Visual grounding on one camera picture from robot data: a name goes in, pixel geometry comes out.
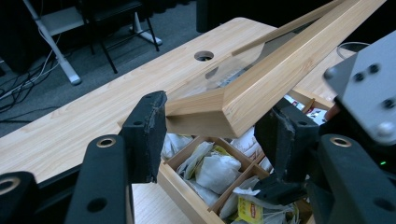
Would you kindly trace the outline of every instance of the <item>grommet hole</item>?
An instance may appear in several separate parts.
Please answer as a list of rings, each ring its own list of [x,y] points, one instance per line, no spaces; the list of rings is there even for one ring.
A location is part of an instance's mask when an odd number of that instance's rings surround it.
[[[340,138],[340,137],[332,137],[330,139],[330,141],[339,147],[351,147],[352,146],[352,143],[350,143],[348,140],[346,140],[344,138]]]
[[[196,52],[194,55],[195,60],[200,61],[200,62],[207,62],[207,61],[213,59],[213,57],[215,57],[215,55],[212,52],[207,51],[207,50]]]
[[[116,144],[116,139],[114,138],[104,138],[96,143],[98,147],[111,147],[114,144]]]

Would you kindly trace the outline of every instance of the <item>bolt hole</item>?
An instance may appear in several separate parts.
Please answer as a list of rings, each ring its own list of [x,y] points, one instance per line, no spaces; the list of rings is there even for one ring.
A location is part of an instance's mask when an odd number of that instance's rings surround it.
[[[211,60],[213,57],[215,57],[215,55],[212,52],[206,50],[199,51],[194,55],[195,60],[200,62],[207,62]]]
[[[104,138],[97,142],[98,147],[111,147],[116,144],[116,139],[114,138]]]
[[[379,65],[374,63],[372,65],[369,66],[369,71],[371,74],[375,74],[377,72],[379,72]]]
[[[107,205],[107,200],[105,198],[97,198],[90,201],[87,205],[88,211],[92,213],[102,211]]]
[[[12,186],[12,184],[13,184],[13,182],[10,181],[10,180],[7,180],[6,182],[1,183],[0,184],[0,190],[8,189],[8,188],[10,188]]]
[[[352,144],[344,138],[333,137],[330,139],[330,141],[339,147],[351,147],[352,146]]]
[[[374,199],[374,204],[382,209],[385,209],[390,212],[395,211],[395,205],[391,203],[390,201],[383,199],[383,198],[375,198]]]
[[[303,125],[303,126],[305,126],[305,125],[308,124],[308,123],[306,123],[306,122],[304,122],[304,121],[298,121],[297,123],[300,124],[300,125]]]
[[[358,73],[354,76],[355,81],[363,81],[364,80],[364,74],[363,73]]]
[[[393,99],[387,99],[384,101],[384,107],[386,109],[392,109],[393,107],[395,107],[395,101]]]

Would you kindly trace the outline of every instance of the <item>white stand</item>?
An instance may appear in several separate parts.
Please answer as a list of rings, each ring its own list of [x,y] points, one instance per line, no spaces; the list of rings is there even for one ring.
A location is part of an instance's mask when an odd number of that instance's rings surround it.
[[[65,10],[61,10],[59,12],[51,13],[50,14],[51,16],[57,16],[56,21],[66,21],[66,23],[68,23],[68,24],[65,26],[65,28],[59,28],[58,26],[55,25],[54,27],[56,27],[57,30],[49,31],[47,29],[47,27],[44,25],[44,23],[42,22],[42,20],[35,13],[35,9],[30,4],[29,0],[23,0],[23,3],[26,5],[26,7],[29,9],[30,13],[32,14],[33,20],[37,24],[38,29],[40,29],[42,35],[45,37],[45,40],[49,43],[50,47],[52,48],[53,52],[55,53],[55,55],[58,59],[59,64],[61,65],[62,69],[64,70],[65,74],[69,78],[72,85],[77,85],[77,84],[81,83],[81,79],[77,75],[76,71],[73,69],[72,65],[70,65],[70,63],[66,60],[66,58],[62,55],[61,51],[58,49],[58,47],[56,46],[56,43],[53,41],[52,36],[51,36],[51,35],[57,35],[61,32],[66,31],[66,30],[76,28],[83,24],[81,17],[79,17],[80,22],[74,21],[73,24],[70,24],[68,22],[69,20],[65,20],[65,18],[70,19],[71,17],[56,15],[56,13],[62,14],[65,12],[73,12],[73,10],[76,10],[76,9],[74,7],[72,7],[72,8],[67,8]],[[54,21],[54,20],[51,20],[49,17],[47,17],[47,19],[45,21]]]

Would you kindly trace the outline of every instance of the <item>screw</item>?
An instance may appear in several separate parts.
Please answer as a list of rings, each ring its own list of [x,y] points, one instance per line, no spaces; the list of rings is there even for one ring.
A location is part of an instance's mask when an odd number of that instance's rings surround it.
[[[395,101],[393,99],[387,99],[383,102],[386,109],[391,109],[395,106]]]
[[[355,81],[360,82],[364,80],[364,74],[363,73],[358,73],[355,76],[353,76],[355,78]]]
[[[369,71],[370,71],[371,74],[379,72],[379,65],[376,64],[376,63],[370,65],[369,66]]]

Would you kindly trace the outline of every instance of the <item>black floor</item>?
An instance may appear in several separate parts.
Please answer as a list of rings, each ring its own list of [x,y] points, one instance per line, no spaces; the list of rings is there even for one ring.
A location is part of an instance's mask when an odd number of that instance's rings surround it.
[[[200,33],[196,32],[195,7],[195,1],[191,1],[187,5],[178,4],[168,8],[164,13],[155,13],[152,16],[150,20],[155,35],[163,42],[160,51],[157,52],[152,44],[141,37],[135,37],[112,49],[109,53],[119,70],[117,74],[113,73],[98,44],[94,45],[96,51],[94,55],[91,54],[88,45],[64,51],[63,54],[81,77],[81,84],[71,85],[61,67],[54,67],[56,60],[53,60],[53,63],[49,62],[45,71],[48,71],[51,65],[53,70],[48,76],[38,78],[35,85],[28,85],[25,91],[15,91],[14,94],[0,99],[0,108],[2,108],[0,137],[197,37]],[[146,23],[143,21],[141,25],[145,28]],[[128,28],[128,26],[122,27],[111,38],[128,35]],[[32,68],[39,66],[45,60],[46,57],[41,58],[32,65]],[[2,92],[14,89],[18,83],[22,83],[28,77],[14,74],[4,63],[0,63],[0,67],[6,72],[0,77]]]

